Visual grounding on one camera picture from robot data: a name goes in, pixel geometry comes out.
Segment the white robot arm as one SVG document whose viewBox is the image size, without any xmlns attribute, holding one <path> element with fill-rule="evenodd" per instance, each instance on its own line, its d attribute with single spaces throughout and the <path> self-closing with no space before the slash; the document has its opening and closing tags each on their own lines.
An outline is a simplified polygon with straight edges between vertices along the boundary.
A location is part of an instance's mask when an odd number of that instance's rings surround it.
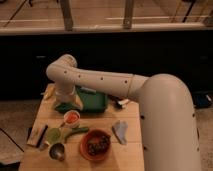
<svg viewBox="0 0 213 171">
<path fill-rule="evenodd" d="M 69 54 L 49 64 L 46 75 L 61 102 L 71 100 L 75 88 L 83 86 L 138 103 L 144 171 L 202 171 L 193 100 L 179 78 L 79 69 Z"/>
</svg>

